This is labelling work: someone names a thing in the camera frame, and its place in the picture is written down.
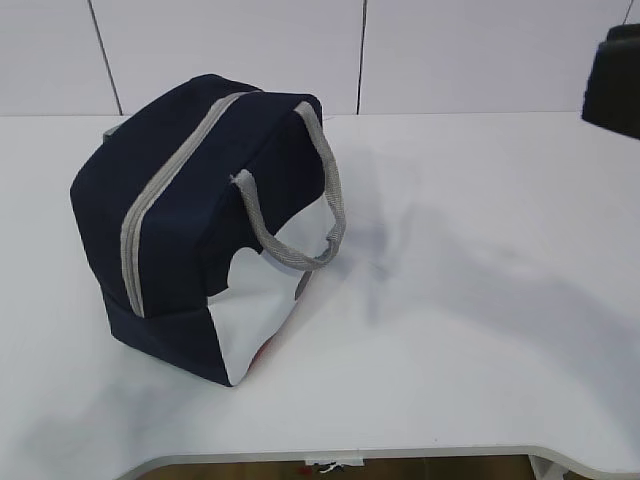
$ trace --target floor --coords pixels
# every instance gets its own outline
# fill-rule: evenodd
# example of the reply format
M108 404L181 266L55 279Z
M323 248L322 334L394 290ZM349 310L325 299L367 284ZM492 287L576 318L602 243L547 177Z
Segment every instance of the floor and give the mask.
M403 458L367 460L364 467L346 467L328 474L303 462L171 465L139 480L534 480L525 456ZM570 474L565 480L582 477Z

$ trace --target white wall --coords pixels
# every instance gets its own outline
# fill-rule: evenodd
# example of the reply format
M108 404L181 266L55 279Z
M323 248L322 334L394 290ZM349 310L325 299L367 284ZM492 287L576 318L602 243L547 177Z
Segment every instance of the white wall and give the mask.
M633 2L633 6L629 12L629 17L627 18L627 23L640 23L640 0L635 0Z
M361 112L578 110L597 45L628 6L369 0Z
M577 110L629 1L369 0L361 112ZM363 0L93 2L125 113L206 72L356 111ZM0 65L0 115L117 113L88 0L0 0Z
M115 114L86 0L0 0L0 115Z
M94 0L125 113L201 73L355 113L361 0Z

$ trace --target bag strap loop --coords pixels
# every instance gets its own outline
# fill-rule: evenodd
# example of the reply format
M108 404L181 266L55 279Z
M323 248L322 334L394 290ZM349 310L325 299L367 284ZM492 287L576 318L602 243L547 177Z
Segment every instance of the bag strap loop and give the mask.
M322 160L324 169L324 195L335 220L335 224L326 236L328 246L325 251L317 257L309 257L299 250L285 245L271 235L264 223L258 198L258 189L251 172L243 169L231 181L240 191L242 201L249 215L249 221L262 248L287 267L302 271L313 271L327 265L338 254L347 222L344 214L342 188L336 159L333 156L329 142L327 142L322 132L320 120L318 120L313 107L308 102L301 102L295 108L295 112L304 121L311 142Z

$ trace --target lunch bag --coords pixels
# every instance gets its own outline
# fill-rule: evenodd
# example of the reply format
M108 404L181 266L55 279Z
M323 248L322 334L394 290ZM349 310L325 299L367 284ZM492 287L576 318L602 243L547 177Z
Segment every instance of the lunch bag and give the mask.
M321 119L311 95L204 75L109 132L71 201L115 338L245 376L344 235Z

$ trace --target gray zipper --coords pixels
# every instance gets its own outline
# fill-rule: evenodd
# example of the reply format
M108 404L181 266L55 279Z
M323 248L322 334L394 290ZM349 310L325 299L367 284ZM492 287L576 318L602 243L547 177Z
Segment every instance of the gray zipper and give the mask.
M122 278L127 290L131 309L139 317L144 317L144 303L138 254L140 251L140 231L145 214L153 206L180 172L193 152L207 137L211 129L220 120L227 109L242 95L252 92L236 92L218 99L209 109L200 124L180 145L178 150L160 167L149 183L142 189L138 198L133 202L122 222L120 230L120 260L122 262Z

